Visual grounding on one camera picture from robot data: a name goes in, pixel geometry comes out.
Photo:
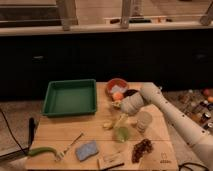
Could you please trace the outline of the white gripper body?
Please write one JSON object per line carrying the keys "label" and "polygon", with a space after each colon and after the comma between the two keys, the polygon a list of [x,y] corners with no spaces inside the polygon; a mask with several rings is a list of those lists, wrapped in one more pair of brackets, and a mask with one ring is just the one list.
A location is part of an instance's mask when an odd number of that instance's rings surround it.
{"label": "white gripper body", "polygon": [[145,105],[139,92],[124,98],[121,101],[121,111],[130,116],[135,115]]}

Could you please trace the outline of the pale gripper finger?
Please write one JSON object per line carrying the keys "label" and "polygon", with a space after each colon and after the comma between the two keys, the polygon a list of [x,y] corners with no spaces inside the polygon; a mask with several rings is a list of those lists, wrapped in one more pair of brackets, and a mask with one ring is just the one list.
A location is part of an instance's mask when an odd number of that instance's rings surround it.
{"label": "pale gripper finger", "polygon": [[128,119],[128,115],[127,114],[121,114],[119,119],[114,124],[114,127],[115,128],[120,127],[122,124],[124,124],[126,122],[127,119]]}
{"label": "pale gripper finger", "polygon": [[114,108],[120,109],[120,107],[121,107],[121,101],[118,100],[118,101],[112,102],[112,106]]}

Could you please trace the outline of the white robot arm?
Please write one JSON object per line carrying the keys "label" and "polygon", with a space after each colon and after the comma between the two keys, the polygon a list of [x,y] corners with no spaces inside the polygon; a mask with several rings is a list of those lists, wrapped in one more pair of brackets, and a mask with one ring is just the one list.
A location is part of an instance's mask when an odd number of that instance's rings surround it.
{"label": "white robot arm", "polygon": [[133,115],[145,104],[155,105],[209,171],[213,171],[213,135],[171,104],[153,82],[143,82],[137,93],[122,99],[118,106],[123,113]]}

